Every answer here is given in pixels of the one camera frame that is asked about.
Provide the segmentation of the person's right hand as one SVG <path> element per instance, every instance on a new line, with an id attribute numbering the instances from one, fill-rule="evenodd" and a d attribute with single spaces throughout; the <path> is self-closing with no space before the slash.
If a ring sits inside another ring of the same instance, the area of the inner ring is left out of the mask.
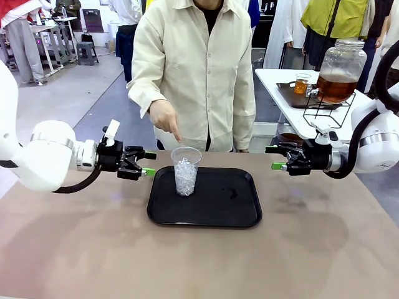
<path id="1" fill-rule="evenodd" d="M 177 114 L 167 100 L 156 100 L 149 107 L 150 120 L 153 125 L 167 133 L 171 133 L 175 140 L 181 143 L 181 135 L 177 125 Z"/>

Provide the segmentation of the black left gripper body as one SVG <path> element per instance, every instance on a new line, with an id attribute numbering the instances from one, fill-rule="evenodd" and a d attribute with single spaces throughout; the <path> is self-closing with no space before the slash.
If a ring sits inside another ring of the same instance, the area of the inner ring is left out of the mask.
<path id="1" fill-rule="evenodd" d="M 121 164 L 123 154 L 123 142 L 114 141 L 114 144 L 107 146 L 106 141 L 101 141 L 97 147 L 97 164 L 101 171 L 117 172 Z"/>

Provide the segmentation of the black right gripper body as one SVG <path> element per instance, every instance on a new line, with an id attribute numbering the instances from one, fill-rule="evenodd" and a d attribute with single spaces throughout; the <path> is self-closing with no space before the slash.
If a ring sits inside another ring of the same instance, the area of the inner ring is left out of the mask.
<path id="1" fill-rule="evenodd" d="M 328 170 L 331 165 L 332 146 L 320 145 L 315 140 L 305 140 L 302 144 L 305 161 L 302 166 L 306 171 Z"/>

